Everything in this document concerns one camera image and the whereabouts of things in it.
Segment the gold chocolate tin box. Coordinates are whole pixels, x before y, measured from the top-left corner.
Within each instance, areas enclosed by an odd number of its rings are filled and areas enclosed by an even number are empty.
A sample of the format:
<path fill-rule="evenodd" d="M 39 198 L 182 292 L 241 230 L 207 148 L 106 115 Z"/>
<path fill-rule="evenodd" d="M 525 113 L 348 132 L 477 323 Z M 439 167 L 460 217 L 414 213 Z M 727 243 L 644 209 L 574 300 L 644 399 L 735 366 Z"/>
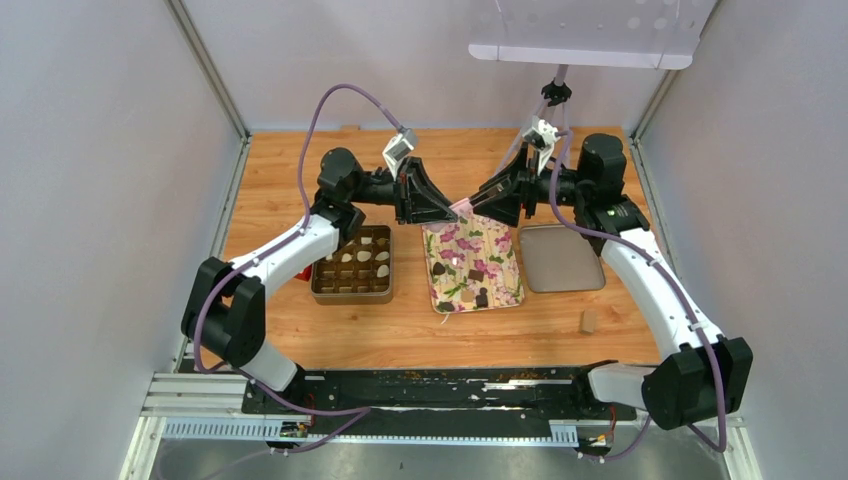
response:
<path fill-rule="evenodd" d="M 362 237 L 371 237 L 372 244 L 362 246 Z M 388 238 L 386 246 L 379 246 L 377 239 Z M 392 231 L 387 225 L 365 225 L 344 246 L 313 264 L 310 292 L 319 305 L 382 305 L 393 297 L 393 244 Z M 368 262 L 359 262 L 358 251 L 372 253 Z M 375 256 L 388 251 L 390 258 L 383 262 Z M 377 268 L 388 265 L 390 274 L 378 278 Z"/>

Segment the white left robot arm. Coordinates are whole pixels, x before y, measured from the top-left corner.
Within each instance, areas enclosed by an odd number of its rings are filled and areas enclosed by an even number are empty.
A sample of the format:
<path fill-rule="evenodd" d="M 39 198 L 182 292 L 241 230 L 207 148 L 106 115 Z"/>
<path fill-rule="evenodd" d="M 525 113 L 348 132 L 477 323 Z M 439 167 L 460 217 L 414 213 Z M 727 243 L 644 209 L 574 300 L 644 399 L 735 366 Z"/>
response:
<path fill-rule="evenodd" d="M 300 366 L 266 338 L 266 304 L 276 291 L 355 237 L 365 220 L 360 204 L 392 206 L 399 224 L 458 219 L 418 157 L 402 159 L 396 174 L 366 171 L 337 147 L 320 166 L 314 202 L 294 227 L 229 262 L 210 257 L 200 264 L 180 326 L 194 345 L 268 386 L 268 400 L 283 413 L 298 411 L 307 389 L 295 379 Z"/>

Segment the red white grid object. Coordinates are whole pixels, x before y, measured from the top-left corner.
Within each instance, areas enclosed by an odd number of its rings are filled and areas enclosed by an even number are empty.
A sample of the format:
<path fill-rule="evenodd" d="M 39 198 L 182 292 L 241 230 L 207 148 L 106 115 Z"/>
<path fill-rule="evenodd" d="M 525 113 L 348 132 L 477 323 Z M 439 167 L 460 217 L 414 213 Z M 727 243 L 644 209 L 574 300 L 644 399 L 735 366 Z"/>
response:
<path fill-rule="evenodd" d="M 313 274 L 313 266 L 308 265 L 303 270 L 301 270 L 299 273 L 297 273 L 294 276 L 294 278 L 301 280 L 301 281 L 304 281 L 304 282 L 309 282 L 312 278 L 312 274 Z"/>

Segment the white overhead light panel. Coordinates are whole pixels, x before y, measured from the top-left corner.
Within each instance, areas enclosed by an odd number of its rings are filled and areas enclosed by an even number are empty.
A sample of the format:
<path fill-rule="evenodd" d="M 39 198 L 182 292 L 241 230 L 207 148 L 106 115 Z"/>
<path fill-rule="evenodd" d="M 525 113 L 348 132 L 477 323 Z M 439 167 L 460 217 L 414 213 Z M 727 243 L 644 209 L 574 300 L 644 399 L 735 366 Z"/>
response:
<path fill-rule="evenodd" d="M 709 0 L 481 1 L 468 52 L 479 60 L 682 70 Z"/>

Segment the floral patterned tray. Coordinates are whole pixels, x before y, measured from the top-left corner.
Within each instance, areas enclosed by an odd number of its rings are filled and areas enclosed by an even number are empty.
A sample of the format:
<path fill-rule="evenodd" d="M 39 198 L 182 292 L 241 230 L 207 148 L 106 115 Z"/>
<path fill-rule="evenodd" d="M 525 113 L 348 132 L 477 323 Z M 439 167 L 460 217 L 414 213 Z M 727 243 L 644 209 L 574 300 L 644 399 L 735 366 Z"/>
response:
<path fill-rule="evenodd" d="M 449 224 L 422 228 L 430 300 L 443 315 L 517 307 L 525 299 L 512 230 L 494 220 L 472 215 Z M 434 263 L 446 273 L 433 276 Z M 470 270 L 484 273 L 482 282 L 470 280 Z M 489 307 L 475 309 L 475 296 L 488 289 Z"/>

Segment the pink silicone tongs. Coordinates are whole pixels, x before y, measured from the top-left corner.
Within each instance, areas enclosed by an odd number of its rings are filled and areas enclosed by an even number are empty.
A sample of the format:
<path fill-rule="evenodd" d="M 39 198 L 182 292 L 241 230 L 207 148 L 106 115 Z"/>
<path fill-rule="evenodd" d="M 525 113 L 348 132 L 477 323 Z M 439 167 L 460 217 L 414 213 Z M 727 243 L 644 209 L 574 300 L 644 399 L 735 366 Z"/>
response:
<path fill-rule="evenodd" d="M 466 218 L 466 217 L 470 218 L 472 215 L 474 215 L 476 217 L 491 220 L 492 219 L 491 216 L 489 216 L 486 213 L 479 212 L 479 207 L 481 205 L 484 205 L 485 203 L 486 203 L 486 200 L 483 199 L 483 198 L 466 197 L 466 198 L 463 198 L 463 199 L 455 202 L 451 206 L 451 210 L 456 214 L 456 216 L 458 218 Z"/>

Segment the brown rectangular chocolate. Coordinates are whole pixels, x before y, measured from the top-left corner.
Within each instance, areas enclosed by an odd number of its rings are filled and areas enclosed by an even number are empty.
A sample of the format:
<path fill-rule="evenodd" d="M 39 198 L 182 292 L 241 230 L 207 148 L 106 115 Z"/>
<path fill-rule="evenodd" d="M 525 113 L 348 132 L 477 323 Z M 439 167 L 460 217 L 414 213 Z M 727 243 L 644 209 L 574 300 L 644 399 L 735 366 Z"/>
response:
<path fill-rule="evenodd" d="M 468 278 L 473 281 L 482 282 L 485 278 L 485 275 L 479 270 L 472 269 L 469 271 Z"/>

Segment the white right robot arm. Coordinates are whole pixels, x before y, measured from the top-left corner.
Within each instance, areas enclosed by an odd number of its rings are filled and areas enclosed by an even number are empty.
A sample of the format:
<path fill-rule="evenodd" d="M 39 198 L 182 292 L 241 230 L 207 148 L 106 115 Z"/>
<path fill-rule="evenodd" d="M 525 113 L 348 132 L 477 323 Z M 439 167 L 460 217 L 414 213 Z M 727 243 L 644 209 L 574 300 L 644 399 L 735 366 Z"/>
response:
<path fill-rule="evenodd" d="M 474 213 L 515 227 L 541 202 L 554 212 L 572 208 L 572 230 L 619 277 L 661 357 L 656 367 L 606 361 L 585 368 L 570 392 L 573 408 L 592 418 L 610 403 L 627 405 L 647 412 L 664 430 L 725 421 L 741 407 L 752 349 L 742 337 L 727 337 L 671 272 L 647 217 L 623 191 L 623 143 L 591 134 L 576 169 L 556 171 L 547 168 L 538 150 L 543 144 L 523 143 L 509 165 L 471 197 Z"/>

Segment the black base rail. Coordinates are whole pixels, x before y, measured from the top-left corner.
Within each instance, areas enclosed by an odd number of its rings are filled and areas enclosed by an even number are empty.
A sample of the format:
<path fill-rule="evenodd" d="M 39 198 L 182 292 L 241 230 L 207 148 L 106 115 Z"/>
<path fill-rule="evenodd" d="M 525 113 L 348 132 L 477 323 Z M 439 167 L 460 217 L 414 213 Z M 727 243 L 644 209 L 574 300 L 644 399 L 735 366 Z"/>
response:
<path fill-rule="evenodd" d="M 235 373 L 158 374 L 142 413 L 168 439 L 607 449 L 643 412 L 590 398 L 572 366 L 310 370 L 270 395 Z"/>

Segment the small wooden block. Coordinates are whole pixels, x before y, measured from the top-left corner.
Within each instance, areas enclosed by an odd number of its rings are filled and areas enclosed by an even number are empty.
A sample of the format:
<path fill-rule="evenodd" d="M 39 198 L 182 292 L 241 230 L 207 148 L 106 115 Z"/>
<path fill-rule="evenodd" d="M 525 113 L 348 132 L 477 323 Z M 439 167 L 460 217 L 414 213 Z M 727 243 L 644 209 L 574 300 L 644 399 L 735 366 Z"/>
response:
<path fill-rule="evenodd" d="M 581 312 L 579 322 L 579 333 L 592 335 L 597 326 L 597 312 L 594 309 L 585 309 Z"/>

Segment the dark ridged square chocolate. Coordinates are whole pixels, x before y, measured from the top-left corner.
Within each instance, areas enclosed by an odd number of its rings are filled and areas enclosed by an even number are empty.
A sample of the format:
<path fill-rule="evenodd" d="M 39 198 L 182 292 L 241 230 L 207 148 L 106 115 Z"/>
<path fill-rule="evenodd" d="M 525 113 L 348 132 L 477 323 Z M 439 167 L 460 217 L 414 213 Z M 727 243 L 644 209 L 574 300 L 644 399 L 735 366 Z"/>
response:
<path fill-rule="evenodd" d="M 475 309 L 487 309 L 489 307 L 488 289 L 481 287 L 475 296 Z"/>

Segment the white tripod stand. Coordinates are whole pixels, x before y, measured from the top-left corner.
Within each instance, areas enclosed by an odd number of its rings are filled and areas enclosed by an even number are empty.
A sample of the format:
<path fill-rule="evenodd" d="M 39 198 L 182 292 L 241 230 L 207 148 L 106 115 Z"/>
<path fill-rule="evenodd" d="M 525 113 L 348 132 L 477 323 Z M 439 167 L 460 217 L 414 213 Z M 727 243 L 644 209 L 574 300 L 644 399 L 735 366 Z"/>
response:
<path fill-rule="evenodd" d="M 569 66 L 560 64 L 557 66 L 553 80 L 542 87 L 540 99 L 537 105 L 532 109 L 529 119 L 538 117 L 550 122 L 549 116 L 552 115 L 557 108 L 561 109 L 562 125 L 558 132 L 558 138 L 562 141 L 562 146 L 557 154 L 556 160 L 560 161 L 564 167 L 570 166 L 570 150 L 574 139 L 574 132 L 571 129 L 570 123 L 570 104 L 569 100 L 572 96 L 571 88 L 566 84 L 566 75 Z"/>

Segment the grey metal tin lid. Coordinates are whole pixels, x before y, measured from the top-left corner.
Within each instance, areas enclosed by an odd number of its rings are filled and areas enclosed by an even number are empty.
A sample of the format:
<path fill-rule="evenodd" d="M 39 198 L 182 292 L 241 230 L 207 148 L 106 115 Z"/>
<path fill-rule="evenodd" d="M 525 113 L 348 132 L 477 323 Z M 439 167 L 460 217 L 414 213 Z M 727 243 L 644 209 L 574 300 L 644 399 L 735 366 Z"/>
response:
<path fill-rule="evenodd" d="M 522 265 L 535 293 L 596 291 L 606 285 L 599 258 L 577 232 L 560 224 L 519 230 Z"/>

